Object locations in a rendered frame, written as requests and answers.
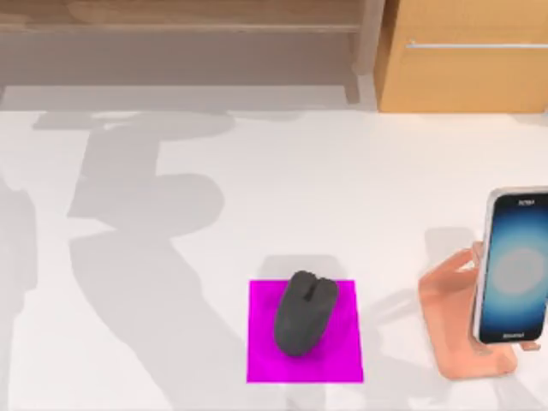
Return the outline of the open wooden shelf unit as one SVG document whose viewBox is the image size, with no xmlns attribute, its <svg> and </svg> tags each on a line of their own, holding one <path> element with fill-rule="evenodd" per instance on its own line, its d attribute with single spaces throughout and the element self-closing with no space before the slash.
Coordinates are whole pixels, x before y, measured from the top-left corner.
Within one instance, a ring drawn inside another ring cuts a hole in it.
<svg viewBox="0 0 548 411">
<path fill-rule="evenodd" d="M 0 101 L 321 107 L 372 96 L 387 0 L 0 0 Z"/>
</svg>

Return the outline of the smartphone with blue screen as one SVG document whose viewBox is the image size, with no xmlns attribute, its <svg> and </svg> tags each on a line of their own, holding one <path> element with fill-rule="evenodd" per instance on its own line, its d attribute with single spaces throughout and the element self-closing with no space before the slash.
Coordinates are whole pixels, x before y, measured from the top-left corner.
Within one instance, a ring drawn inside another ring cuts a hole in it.
<svg viewBox="0 0 548 411">
<path fill-rule="evenodd" d="M 541 337 L 548 306 L 548 187 L 489 194 L 472 333 L 483 344 Z"/>
</svg>

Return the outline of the salmon phone stand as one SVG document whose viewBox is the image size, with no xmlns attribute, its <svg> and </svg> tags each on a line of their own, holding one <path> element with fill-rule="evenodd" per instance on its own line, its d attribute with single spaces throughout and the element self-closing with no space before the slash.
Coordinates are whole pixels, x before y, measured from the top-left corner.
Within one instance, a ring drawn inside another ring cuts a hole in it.
<svg viewBox="0 0 548 411">
<path fill-rule="evenodd" d="M 483 344 L 472 333 L 483 242 L 452 254 L 424 274 L 418 294 L 439 372 L 449 380 L 500 377 L 517 368 L 513 350 L 540 348 L 536 342 Z"/>
</svg>

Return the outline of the magenta square mat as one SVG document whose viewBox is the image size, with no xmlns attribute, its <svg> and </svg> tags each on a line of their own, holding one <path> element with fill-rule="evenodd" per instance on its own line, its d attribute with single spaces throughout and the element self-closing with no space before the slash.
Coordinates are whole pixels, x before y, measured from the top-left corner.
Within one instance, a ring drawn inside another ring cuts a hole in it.
<svg viewBox="0 0 548 411">
<path fill-rule="evenodd" d="M 249 282 L 247 382 L 249 384 L 361 383 L 364 368 L 353 280 L 338 280 L 339 295 L 318 345 L 290 357 L 276 345 L 274 322 L 286 280 Z"/>
</svg>

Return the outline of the dark grey computer mouse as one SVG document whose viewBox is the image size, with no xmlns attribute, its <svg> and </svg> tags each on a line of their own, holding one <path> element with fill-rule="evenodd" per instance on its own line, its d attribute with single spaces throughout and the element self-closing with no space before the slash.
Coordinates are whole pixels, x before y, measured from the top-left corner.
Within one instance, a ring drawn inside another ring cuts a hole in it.
<svg viewBox="0 0 548 411">
<path fill-rule="evenodd" d="M 335 281 L 310 271 L 297 271 L 288 281 L 277 307 L 274 340 L 286 355 L 312 351 L 325 333 L 339 288 Z"/>
</svg>

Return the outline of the light wooden cupboard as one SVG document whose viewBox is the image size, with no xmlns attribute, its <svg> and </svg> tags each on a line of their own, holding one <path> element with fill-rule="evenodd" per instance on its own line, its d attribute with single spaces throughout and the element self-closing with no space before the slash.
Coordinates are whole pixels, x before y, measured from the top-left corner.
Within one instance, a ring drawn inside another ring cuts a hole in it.
<svg viewBox="0 0 548 411">
<path fill-rule="evenodd" d="M 373 71 L 384 113 L 542 113 L 548 50 L 416 50 L 547 43 L 548 0 L 385 0 Z"/>
</svg>

